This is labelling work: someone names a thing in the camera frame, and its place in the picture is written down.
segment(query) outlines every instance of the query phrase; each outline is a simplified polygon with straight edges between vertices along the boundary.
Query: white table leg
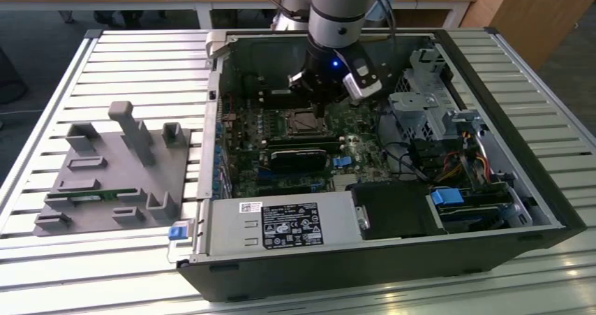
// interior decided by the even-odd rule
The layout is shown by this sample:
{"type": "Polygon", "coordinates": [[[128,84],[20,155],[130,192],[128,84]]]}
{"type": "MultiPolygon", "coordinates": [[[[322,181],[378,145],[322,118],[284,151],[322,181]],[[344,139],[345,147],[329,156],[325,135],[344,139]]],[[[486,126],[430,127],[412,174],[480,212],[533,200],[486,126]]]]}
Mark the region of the white table leg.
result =
{"type": "Polygon", "coordinates": [[[58,10],[57,13],[60,13],[62,21],[66,24],[70,24],[74,22],[74,19],[72,18],[72,10],[58,10]]]}
{"type": "Polygon", "coordinates": [[[465,11],[468,11],[469,1],[452,2],[453,7],[449,10],[449,14],[446,15],[445,22],[442,23],[442,27],[445,29],[454,29],[461,24],[461,20],[465,16],[465,11]]]}
{"type": "Polygon", "coordinates": [[[197,3],[196,16],[198,17],[198,24],[201,29],[213,29],[212,23],[212,4],[210,3],[197,3]]]}

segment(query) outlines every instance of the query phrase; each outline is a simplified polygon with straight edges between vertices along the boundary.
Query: blue latch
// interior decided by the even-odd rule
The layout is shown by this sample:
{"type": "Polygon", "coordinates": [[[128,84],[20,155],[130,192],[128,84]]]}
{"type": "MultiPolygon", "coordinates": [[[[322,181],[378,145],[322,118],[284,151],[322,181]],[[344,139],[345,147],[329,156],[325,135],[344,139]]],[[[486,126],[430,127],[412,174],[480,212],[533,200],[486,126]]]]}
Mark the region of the blue latch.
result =
{"type": "Polygon", "coordinates": [[[352,157],[344,156],[341,158],[333,158],[333,166],[334,167],[344,167],[352,164],[352,157]]]}
{"type": "Polygon", "coordinates": [[[169,240],[185,240],[188,238],[186,226],[170,226],[168,231],[169,240]]]}
{"type": "Polygon", "coordinates": [[[464,198],[457,188],[441,188],[430,193],[434,205],[460,205],[464,198]]]}

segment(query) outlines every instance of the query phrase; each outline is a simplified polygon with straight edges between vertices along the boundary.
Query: red wire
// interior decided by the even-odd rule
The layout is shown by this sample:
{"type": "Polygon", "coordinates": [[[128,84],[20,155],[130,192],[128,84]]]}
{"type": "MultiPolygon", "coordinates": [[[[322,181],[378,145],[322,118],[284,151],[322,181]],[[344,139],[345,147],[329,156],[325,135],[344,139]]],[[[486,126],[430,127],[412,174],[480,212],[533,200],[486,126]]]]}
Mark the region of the red wire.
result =
{"type": "Polygon", "coordinates": [[[453,154],[457,154],[457,152],[449,152],[445,155],[445,159],[442,160],[442,173],[445,173],[446,171],[446,162],[449,161],[449,156],[452,156],[453,154]]]}

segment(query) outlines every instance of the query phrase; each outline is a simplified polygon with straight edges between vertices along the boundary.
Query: floor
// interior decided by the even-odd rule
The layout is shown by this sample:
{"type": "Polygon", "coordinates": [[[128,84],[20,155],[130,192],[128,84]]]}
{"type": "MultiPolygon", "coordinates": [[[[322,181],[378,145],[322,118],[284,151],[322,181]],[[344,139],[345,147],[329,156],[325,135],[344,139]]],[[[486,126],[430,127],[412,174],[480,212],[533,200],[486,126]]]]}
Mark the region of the floor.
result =
{"type": "MultiPolygon", "coordinates": [[[[0,129],[0,183],[29,137],[85,31],[105,29],[93,21],[90,12],[74,12],[73,17],[76,22],[64,24],[57,12],[0,12],[0,47],[29,88],[18,101],[0,105],[0,121],[4,124],[0,129]],[[21,110],[26,112],[4,115],[21,110]]],[[[258,12],[248,10],[240,11],[237,20],[222,15],[217,21],[222,27],[233,22],[238,22],[241,28],[268,27],[258,12]]],[[[168,11],[165,19],[156,11],[146,11],[140,22],[148,29],[198,27],[193,11],[168,11]]],[[[596,134],[594,67],[596,4],[538,71],[562,102],[596,134]]]]}

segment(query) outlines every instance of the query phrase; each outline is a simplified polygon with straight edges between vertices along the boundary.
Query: yellow wire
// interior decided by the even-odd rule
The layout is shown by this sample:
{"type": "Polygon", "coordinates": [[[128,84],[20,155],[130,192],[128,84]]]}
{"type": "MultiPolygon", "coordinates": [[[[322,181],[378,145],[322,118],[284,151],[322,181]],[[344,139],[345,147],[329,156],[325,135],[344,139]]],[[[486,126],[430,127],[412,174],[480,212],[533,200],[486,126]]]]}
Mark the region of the yellow wire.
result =
{"type": "Polygon", "coordinates": [[[486,176],[486,169],[488,169],[488,166],[486,166],[486,160],[484,159],[484,158],[480,158],[478,156],[476,157],[476,159],[477,160],[480,160],[481,162],[482,162],[482,167],[484,167],[484,169],[482,169],[482,175],[484,176],[486,176]]]}
{"type": "Polygon", "coordinates": [[[440,177],[440,179],[437,180],[437,182],[444,181],[446,178],[452,177],[453,175],[456,175],[456,173],[461,170],[461,165],[457,165],[456,168],[453,168],[442,177],[440,177]]]}

